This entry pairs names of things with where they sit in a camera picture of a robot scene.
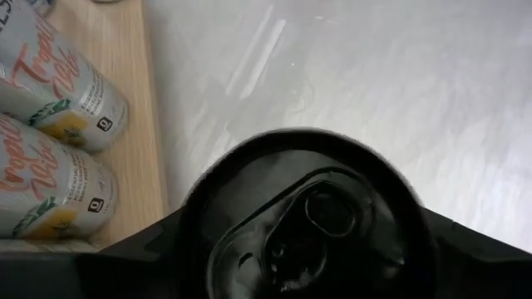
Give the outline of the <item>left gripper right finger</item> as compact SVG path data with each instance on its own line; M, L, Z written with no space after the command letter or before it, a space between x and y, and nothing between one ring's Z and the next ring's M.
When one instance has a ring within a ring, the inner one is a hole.
M531 254L438 213L424 213L436 240L436 298L531 299Z

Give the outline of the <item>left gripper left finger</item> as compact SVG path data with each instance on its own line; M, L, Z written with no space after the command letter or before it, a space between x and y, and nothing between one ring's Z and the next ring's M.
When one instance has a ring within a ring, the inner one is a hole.
M180 209L99 252L3 252L1 299L177 298L198 230L198 216Z

